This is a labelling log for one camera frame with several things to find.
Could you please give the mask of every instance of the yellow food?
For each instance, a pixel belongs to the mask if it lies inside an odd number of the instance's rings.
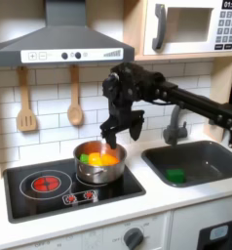
[[[107,153],[102,155],[101,161],[103,166],[115,165],[120,162],[116,157]]]
[[[102,166],[99,152],[93,152],[89,155],[89,164],[94,166]]]

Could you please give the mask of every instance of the digital clock display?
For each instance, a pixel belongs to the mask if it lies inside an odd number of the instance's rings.
[[[223,10],[232,10],[232,0],[223,0],[222,9]]]

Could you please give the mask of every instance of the faucet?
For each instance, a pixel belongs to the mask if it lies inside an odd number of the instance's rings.
[[[165,142],[168,145],[176,146],[177,139],[187,138],[188,136],[188,132],[186,129],[186,122],[183,123],[183,126],[181,128],[179,128],[178,126],[178,118],[180,111],[181,108],[178,105],[176,105],[172,113],[171,123],[163,132]]]

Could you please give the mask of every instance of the wooden spatula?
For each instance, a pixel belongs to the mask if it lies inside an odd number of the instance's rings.
[[[17,123],[20,131],[32,131],[37,127],[36,117],[29,108],[28,89],[27,89],[27,69],[18,68],[21,111],[18,114]]]
[[[69,121],[77,126],[82,124],[83,113],[79,106],[79,68],[70,67],[71,71],[71,106],[68,109],[67,116]]]

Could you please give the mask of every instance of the microwave handle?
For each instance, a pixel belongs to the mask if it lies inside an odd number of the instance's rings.
[[[156,4],[155,15],[159,19],[157,38],[152,40],[152,49],[160,50],[166,35],[167,30],[167,14],[164,4]]]

